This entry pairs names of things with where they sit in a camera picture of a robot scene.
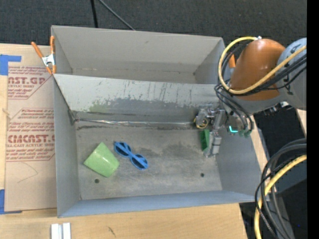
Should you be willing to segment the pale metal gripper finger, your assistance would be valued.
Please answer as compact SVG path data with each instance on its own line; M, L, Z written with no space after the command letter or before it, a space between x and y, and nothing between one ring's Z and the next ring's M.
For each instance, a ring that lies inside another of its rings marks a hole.
M222 137L219 135L216 135L214 138L214 155L217 155L219 153L220 145L221 145Z
M204 131L203 154L205 157L212 156L214 138L213 131Z

